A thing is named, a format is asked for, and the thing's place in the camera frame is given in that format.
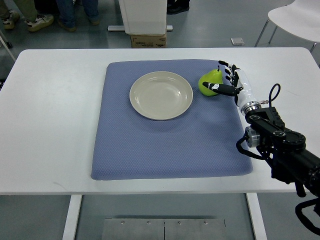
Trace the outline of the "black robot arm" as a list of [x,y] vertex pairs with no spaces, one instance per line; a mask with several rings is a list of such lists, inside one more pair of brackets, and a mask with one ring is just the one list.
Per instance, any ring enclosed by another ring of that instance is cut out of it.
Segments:
[[249,126],[236,142],[237,150],[266,161],[271,168],[271,177],[286,184],[294,183],[299,197],[304,198],[306,190],[316,197],[299,203],[295,214],[309,231],[319,235],[320,229],[303,214],[303,209],[311,206],[316,214],[320,213],[319,157],[306,150],[303,134],[285,127],[275,107],[259,108],[250,103],[244,113]]

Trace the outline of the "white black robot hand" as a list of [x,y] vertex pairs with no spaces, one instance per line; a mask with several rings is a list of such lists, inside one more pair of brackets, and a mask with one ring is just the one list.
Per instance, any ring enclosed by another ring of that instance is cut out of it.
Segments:
[[252,87],[243,70],[236,65],[219,60],[217,71],[222,73],[220,66],[225,66],[225,78],[228,84],[215,83],[213,80],[204,80],[200,85],[211,93],[234,97],[234,102],[243,115],[252,110],[261,108],[261,103],[255,98]]

